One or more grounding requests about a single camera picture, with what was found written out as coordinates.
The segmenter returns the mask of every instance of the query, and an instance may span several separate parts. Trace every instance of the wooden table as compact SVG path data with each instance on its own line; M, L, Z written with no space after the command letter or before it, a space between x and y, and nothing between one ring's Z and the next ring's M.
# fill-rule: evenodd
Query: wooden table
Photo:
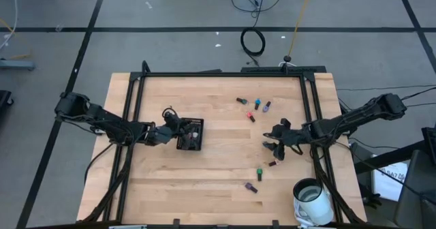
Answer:
M122 115L129 74L113 74L104 108ZM322 114L341 114L332 74L316 74ZM315 116L307 83L312 117ZM243 97L249 105L235 99ZM254 100L271 101L270 110L254 110ZM130 118L135 99L132 100ZM273 154L262 146L264 132L285 117L298 129L305 122L301 88L297 78L146 78L139 121L164 124L161 112L172 106L180 117L204 119L202 150L181 151L176 140L156 147L137 144L129 177L123 214L124 224L296 225L292 188L299 180L314 177L309 145L299 156L286 148L281 165L268 167ZM246 116L250 110L256 119ZM97 137L93 155L108 145ZM340 145L330 148L337 189L348 205L366 220L350 152ZM78 219L86 217L108 189L114 148L98 159L89 171ZM262 181L256 169L262 168ZM244 187L251 182L259 192ZM119 195L114 196L114 218Z

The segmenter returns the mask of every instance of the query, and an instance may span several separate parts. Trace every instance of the floor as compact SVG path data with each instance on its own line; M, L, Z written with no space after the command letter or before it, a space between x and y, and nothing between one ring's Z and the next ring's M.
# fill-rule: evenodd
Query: floor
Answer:
M260 14L257 26L265 27L266 38L260 66L282 61L303 1L280 0ZM263 5L274 2L264 0ZM95 9L96 3L101 3L100 9ZM251 8L244 0L235 3ZM338 89L436 84L431 51L436 47L436 0L408 3L411 9L404 0L310 0L292 62L325 65ZM15 99L0 129L3 228L17 226L50 132L56 132L53 109L71 75L69 87L103 104L111 73L138 71L144 59L154 72L237 72L253 66L246 64L250 58L239 39L241 27L255 20L230 0L18 0L18 9L20 32L0 55L8 58L31 48L37 68L0 71L0 89L12 91ZM0 18L14 23L13 0L0 0ZM0 36L5 34L0 28ZM253 50L260 46L253 34L245 41ZM355 108L381 93L402 96L424 89L338 94ZM434 102L435 97L436 92L428 92L406 104ZM395 122L362 126L354 137L371 145L403 147L422 139L420 128L434 126L435 113L436 105L416 106ZM61 126L27 226L75 221L94 141L79 129Z

